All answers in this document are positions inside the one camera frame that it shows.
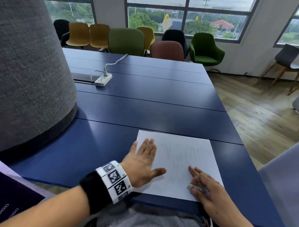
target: window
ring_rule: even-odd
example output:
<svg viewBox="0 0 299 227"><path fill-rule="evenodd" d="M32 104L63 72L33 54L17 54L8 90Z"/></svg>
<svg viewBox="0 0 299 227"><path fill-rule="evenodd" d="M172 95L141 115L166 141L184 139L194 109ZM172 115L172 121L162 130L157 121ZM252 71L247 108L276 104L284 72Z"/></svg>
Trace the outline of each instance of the window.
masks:
<svg viewBox="0 0 299 227"><path fill-rule="evenodd" d="M216 40L239 43L259 0L125 0L127 27L168 29L186 36L209 32Z"/></svg>
<svg viewBox="0 0 299 227"><path fill-rule="evenodd" d="M70 22L94 24L91 0L45 0L45 3L53 22L57 19L65 19Z"/></svg>
<svg viewBox="0 0 299 227"><path fill-rule="evenodd" d="M278 38L276 44L292 44L299 45L299 9L290 18L286 28Z"/></svg>

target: power cord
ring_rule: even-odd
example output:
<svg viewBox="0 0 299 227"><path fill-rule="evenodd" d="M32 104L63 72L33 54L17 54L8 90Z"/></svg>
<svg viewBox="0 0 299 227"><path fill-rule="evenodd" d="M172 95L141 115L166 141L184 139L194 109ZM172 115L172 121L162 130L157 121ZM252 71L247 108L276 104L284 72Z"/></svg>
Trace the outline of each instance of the power cord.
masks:
<svg viewBox="0 0 299 227"><path fill-rule="evenodd" d="M248 72L244 73L243 75L238 75L238 74L231 74L231 73L222 73L220 70L218 69L211 69L207 72L213 72L213 70L215 70L216 72L215 73L219 73L221 75L226 75L226 76L235 76L235 77L243 77L245 75L247 75Z"/></svg>
<svg viewBox="0 0 299 227"><path fill-rule="evenodd" d="M115 63L108 63L108 64L106 64L106 65L104 66L104 71L102 71L102 70L94 70L94 71L92 71L92 73L90 74L90 82L91 82L91 84L94 84L94 82L92 82L92 74L93 74L94 72L102 72L104 77L105 77L105 76L108 76L108 73L107 73L107 70L106 70L107 65L115 65L116 63L118 63L120 60L123 60L123 59L126 58L127 56L128 56L128 54L124 55L121 59L118 59Z"/></svg>

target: yellow chair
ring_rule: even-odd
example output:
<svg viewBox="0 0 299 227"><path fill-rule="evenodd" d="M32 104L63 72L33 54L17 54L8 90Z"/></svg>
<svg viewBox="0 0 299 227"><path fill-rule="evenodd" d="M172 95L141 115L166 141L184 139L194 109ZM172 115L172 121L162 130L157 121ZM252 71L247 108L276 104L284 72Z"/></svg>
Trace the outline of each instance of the yellow chair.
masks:
<svg viewBox="0 0 299 227"><path fill-rule="evenodd" d="M150 46L154 43L155 41L155 34L154 34L154 30L150 27L145 27L145 26L141 26L137 28L138 30L142 31L142 33L144 34L144 38L145 38L145 53L147 50L150 50Z"/></svg>
<svg viewBox="0 0 299 227"><path fill-rule="evenodd" d="M108 48L110 27L103 24L90 25L90 45L96 48Z"/></svg>
<svg viewBox="0 0 299 227"><path fill-rule="evenodd" d="M87 46L90 43L89 27L85 23L69 23L70 38L66 44L70 46Z"/></svg>

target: black wristband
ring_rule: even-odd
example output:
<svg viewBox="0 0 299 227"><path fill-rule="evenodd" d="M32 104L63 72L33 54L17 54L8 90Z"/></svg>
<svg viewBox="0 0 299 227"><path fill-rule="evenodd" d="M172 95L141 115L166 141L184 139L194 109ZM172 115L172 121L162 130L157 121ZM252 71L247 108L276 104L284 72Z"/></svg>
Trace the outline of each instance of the black wristband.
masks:
<svg viewBox="0 0 299 227"><path fill-rule="evenodd" d="M112 203L109 192L99 174L94 171L80 181L82 189L85 191L90 214L96 214L108 204Z"/></svg>

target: fingernail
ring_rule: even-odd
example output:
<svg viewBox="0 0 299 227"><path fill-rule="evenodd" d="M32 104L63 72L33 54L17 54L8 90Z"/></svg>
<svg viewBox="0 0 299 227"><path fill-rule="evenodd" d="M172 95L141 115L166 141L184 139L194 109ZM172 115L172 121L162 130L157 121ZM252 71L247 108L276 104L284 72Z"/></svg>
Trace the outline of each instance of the fingernail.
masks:
<svg viewBox="0 0 299 227"><path fill-rule="evenodd" d="M192 195L196 195L196 189L192 188L192 189L190 190L190 193L191 193Z"/></svg>

